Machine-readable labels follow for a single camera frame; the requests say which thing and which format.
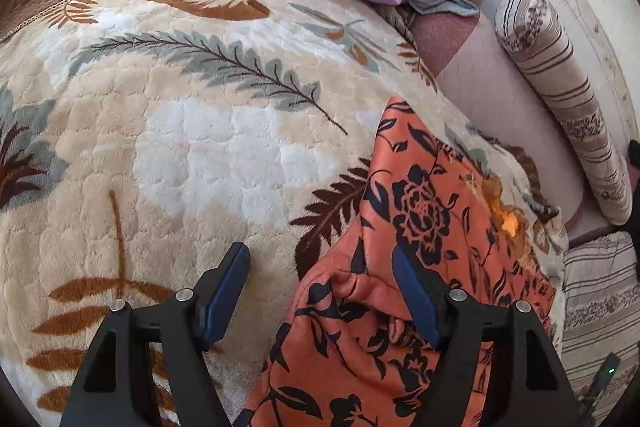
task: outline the white patch on blanket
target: white patch on blanket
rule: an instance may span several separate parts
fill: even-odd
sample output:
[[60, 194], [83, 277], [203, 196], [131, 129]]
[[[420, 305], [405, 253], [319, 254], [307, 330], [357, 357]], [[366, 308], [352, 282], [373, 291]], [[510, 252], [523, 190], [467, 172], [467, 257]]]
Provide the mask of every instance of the white patch on blanket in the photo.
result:
[[133, 175], [140, 193], [174, 214], [195, 216], [217, 201], [254, 223], [286, 227], [282, 188], [321, 184], [337, 163], [278, 138], [279, 125], [270, 107], [160, 103], [136, 140]]

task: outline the striped cushion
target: striped cushion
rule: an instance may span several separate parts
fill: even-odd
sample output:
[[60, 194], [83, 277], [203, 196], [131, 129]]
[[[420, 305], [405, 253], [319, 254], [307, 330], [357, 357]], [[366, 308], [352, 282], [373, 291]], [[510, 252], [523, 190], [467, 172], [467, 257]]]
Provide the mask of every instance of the striped cushion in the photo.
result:
[[626, 223], [632, 204], [626, 166], [556, 10], [547, 0], [500, 0], [495, 30], [568, 136], [604, 216]]
[[566, 318], [562, 365], [571, 386], [584, 393], [605, 357], [622, 359], [596, 407], [602, 420], [638, 370], [640, 285], [636, 251], [626, 232], [616, 232], [574, 248], [564, 258]]

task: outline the orange fabric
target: orange fabric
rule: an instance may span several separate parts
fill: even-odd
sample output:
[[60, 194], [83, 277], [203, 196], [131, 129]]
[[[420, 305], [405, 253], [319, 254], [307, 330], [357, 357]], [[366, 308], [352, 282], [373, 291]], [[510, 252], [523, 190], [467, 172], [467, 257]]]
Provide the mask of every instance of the orange fabric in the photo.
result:
[[[554, 291], [492, 222], [479, 171], [392, 98], [378, 128], [360, 213], [306, 274], [260, 383], [235, 427], [408, 427], [438, 361], [391, 270], [396, 245], [478, 301], [530, 302], [548, 330]], [[482, 346], [465, 426], [478, 423], [491, 344]]]

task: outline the silver bolt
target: silver bolt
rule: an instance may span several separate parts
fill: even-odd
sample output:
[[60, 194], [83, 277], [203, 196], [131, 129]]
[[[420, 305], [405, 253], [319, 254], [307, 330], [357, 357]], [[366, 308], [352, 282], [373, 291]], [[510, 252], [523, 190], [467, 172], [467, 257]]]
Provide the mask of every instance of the silver bolt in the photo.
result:
[[182, 288], [175, 293], [175, 298], [180, 302], [190, 301], [193, 297], [193, 290], [191, 288]]
[[126, 305], [127, 305], [127, 301], [125, 299], [115, 299], [111, 301], [111, 304], [109, 304], [109, 309], [115, 313], [115, 312], [119, 312]]
[[531, 311], [531, 304], [527, 301], [516, 302], [516, 309], [521, 313], [529, 313]]
[[466, 301], [466, 292], [461, 290], [460, 288], [453, 288], [449, 292], [449, 297], [451, 297], [456, 302]]

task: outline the beige blanket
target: beige blanket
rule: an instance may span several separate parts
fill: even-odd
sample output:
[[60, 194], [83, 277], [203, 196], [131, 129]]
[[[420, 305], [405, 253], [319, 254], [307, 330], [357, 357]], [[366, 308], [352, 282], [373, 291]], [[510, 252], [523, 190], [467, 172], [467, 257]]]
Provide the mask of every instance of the beige blanket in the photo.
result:
[[111, 299], [161, 301], [238, 240], [252, 271], [208, 356], [235, 416], [298, 274], [353, 219], [394, 94], [500, 178], [518, 262], [561, 283], [561, 216], [538, 219], [519, 163], [358, 0], [29, 0], [0, 39], [0, 364], [44, 426]]

